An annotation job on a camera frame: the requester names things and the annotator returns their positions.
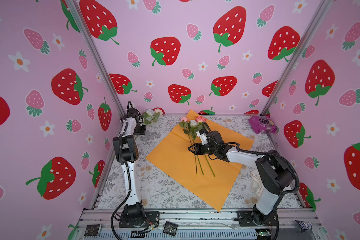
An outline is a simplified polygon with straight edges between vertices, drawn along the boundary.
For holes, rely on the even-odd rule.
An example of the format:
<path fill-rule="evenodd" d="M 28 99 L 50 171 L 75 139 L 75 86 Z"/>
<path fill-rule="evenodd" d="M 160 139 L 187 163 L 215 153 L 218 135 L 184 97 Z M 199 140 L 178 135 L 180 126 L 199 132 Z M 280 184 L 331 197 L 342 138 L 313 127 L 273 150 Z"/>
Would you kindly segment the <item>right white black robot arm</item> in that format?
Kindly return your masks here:
<path fill-rule="evenodd" d="M 259 172 L 264 189 L 251 213 L 251 220 L 256 225 L 263 226 L 275 217 L 284 196 L 298 191 L 300 181 L 296 170 L 277 151 L 244 150 L 238 143 L 225 143 L 217 131 L 201 130 L 197 135 L 201 142 L 188 147 L 194 155 L 213 155 L 218 160 L 246 165 Z"/>

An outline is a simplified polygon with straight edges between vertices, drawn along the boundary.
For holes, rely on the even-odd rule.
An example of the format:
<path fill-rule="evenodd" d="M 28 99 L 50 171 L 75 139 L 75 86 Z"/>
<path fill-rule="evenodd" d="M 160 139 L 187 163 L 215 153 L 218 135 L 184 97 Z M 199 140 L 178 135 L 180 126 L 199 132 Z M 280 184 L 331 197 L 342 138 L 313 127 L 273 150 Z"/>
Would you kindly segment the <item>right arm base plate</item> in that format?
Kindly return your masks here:
<path fill-rule="evenodd" d="M 241 227 L 277 227 L 279 224 L 275 211 L 269 215 L 256 211 L 237 211 L 235 221 L 238 221 Z"/>

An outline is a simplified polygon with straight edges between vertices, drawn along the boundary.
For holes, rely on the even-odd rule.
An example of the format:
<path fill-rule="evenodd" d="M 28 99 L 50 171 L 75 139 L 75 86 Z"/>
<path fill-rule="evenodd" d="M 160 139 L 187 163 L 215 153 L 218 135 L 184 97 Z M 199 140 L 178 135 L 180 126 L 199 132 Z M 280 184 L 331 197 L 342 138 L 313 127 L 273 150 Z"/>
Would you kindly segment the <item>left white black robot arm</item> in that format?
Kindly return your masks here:
<path fill-rule="evenodd" d="M 120 120 L 120 133 L 113 138 L 115 157 L 122 167 L 126 187 L 126 197 L 120 206 L 124 208 L 123 218 L 142 218 L 144 207 L 136 187 L 135 163 L 139 159 L 139 151 L 135 136 L 144 135 L 146 126 L 143 116 L 133 107 L 128 108 L 127 114 Z"/>

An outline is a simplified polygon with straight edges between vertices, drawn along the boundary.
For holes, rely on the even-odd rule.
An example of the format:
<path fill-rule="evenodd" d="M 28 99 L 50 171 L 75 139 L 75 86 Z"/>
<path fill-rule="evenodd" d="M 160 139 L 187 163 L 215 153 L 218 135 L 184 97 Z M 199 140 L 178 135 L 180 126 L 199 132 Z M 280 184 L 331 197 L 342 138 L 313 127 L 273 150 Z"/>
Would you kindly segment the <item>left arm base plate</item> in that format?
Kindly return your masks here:
<path fill-rule="evenodd" d="M 157 227 L 160 222 L 160 212 L 145 212 L 141 214 L 127 214 L 122 212 L 119 228 L 147 228 Z"/>

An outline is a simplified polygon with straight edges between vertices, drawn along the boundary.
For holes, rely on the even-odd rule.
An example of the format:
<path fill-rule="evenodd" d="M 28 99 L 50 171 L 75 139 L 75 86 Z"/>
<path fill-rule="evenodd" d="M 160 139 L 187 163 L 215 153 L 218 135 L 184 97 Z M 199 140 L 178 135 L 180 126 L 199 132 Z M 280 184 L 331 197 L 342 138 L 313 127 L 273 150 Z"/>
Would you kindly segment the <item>orange wrapping paper sheet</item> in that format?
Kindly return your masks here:
<path fill-rule="evenodd" d="M 220 211 L 242 165 L 211 160 L 206 155 L 198 157 L 188 150 L 192 144 L 183 127 L 176 125 L 146 159 L 209 206 Z"/>

